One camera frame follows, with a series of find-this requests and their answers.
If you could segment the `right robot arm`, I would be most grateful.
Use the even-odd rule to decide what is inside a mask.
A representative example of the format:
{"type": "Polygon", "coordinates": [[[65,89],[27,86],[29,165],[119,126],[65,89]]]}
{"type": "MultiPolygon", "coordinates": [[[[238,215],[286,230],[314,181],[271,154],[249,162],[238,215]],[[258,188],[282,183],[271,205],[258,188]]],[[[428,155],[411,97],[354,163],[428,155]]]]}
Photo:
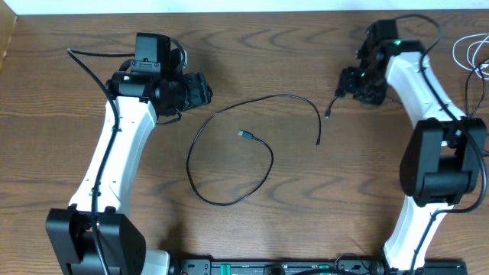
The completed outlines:
{"type": "Polygon", "coordinates": [[[356,57],[360,64],[342,70],[335,98],[351,94],[380,105],[392,88],[413,125],[400,162],[403,208],[381,259],[369,274],[466,274],[455,260],[425,259],[428,246],[448,214],[474,211],[488,188],[484,163],[485,123],[459,109],[430,66],[418,40],[403,40],[396,18],[375,21],[356,57]]]}

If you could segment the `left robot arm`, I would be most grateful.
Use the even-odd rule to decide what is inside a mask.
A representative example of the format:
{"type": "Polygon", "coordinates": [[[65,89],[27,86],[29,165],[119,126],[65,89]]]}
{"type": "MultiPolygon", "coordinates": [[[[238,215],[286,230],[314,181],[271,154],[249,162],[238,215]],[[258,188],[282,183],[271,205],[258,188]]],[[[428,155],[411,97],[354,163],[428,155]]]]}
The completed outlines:
{"type": "Polygon", "coordinates": [[[91,163],[64,209],[51,209],[45,228],[64,274],[172,274],[166,251],[150,249],[130,220],[131,194],[147,139],[156,125],[207,105],[202,73],[186,73],[186,51],[162,34],[138,33],[133,53],[100,82],[106,97],[102,132],[91,163]]]}

